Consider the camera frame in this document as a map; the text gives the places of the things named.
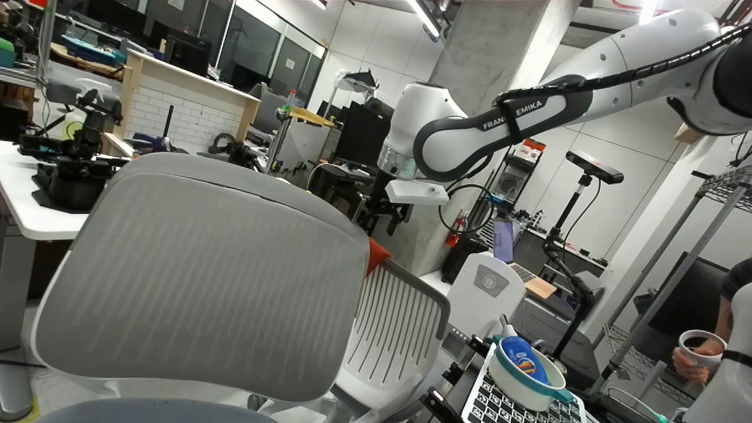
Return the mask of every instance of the robotic arm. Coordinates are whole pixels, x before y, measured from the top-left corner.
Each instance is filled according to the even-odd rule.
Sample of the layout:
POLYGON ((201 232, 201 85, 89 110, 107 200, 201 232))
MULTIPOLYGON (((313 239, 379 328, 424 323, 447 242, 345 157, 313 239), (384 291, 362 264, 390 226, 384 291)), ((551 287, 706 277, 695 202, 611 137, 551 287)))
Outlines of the robotic arm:
POLYGON ((410 86, 379 157, 399 179, 458 180, 527 137, 667 97, 703 133, 752 129, 750 27, 721 31, 703 12, 672 12, 616 34, 557 68, 541 86, 505 91, 467 117, 447 90, 410 86))

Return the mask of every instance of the desk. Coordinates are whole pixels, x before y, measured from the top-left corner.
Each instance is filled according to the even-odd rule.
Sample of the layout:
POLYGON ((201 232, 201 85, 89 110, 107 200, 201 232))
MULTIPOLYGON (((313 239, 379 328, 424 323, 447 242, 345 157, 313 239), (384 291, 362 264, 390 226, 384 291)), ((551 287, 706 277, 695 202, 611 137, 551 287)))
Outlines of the desk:
MULTIPOLYGON (((40 207, 33 197, 38 159, 18 156, 17 146, 0 142, 0 192, 11 224, 0 227, 0 358, 24 359, 21 324, 28 298, 35 242, 72 239, 87 215, 67 215, 40 207)), ((24 367, 0 365, 0 418, 30 408, 30 383, 24 367)))

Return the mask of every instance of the floor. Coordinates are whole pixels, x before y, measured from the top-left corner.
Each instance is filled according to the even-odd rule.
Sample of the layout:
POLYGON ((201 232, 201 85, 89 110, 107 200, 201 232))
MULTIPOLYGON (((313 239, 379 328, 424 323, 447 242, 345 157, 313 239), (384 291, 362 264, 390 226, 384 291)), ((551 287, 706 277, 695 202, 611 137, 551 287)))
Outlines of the floor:
MULTIPOLYGON (((30 323, 35 309, 25 311, 24 320, 24 348, 25 358, 33 363, 28 348, 30 323)), ((228 406, 246 406, 249 393, 222 387, 212 383, 186 383, 186 381, 92 381, 58 374, 52 368, 30 368, 30 383, 35 393, 35 412, 24 418, 24 423, 35 423, 56 408, 70 405, 92 401, 92 400, 112 400, 112 397, 157 397, 157 400, 201 400, 217 401, 228 406)), ((272 414, 279 423, 322 423, 324 417, 311 408, 297 406, 282 414, 272 414)))

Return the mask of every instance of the concrete pillar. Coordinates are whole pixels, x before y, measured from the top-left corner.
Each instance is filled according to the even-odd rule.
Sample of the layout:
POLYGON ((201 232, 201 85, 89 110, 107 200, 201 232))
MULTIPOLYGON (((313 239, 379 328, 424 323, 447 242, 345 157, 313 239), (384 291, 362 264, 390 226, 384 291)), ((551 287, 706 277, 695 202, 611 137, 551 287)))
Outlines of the concrete pillar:
MULTIPOLYGON (((497 95, 544 78, 578 3, 465 0, 430 82, 447 86, 467 116, 490 110, 497 95)), ((474 180, 484 183, 499 163, 500 156, 474 180)), ((474 200, 472 190, 457 195, 445 207, 447 222, 467 215, 474 200)), ((447 227, 436 207, 417 207, 411 222, 396 236, 386 236, 384 226, 377 239, 396 254, 397 264, 417 274, 441 266, 447 227)))

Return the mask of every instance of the mesh chair back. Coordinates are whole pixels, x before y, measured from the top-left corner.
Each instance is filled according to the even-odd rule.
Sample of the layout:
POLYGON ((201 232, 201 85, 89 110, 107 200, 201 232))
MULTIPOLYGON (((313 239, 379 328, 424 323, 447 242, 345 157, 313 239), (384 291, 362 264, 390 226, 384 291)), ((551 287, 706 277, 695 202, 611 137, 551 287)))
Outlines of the mesh chair back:
POLYGON ((405 400, 430 372, 447 336, 448 301, 396 264, 365 281, 336 386, 369 408, 405 400))
POLYGON ((316 195, 217 159, 149 156, 95 207, 33 348, 96 378, 186 378, 304 401, 340 367, 367 237, 316 195))

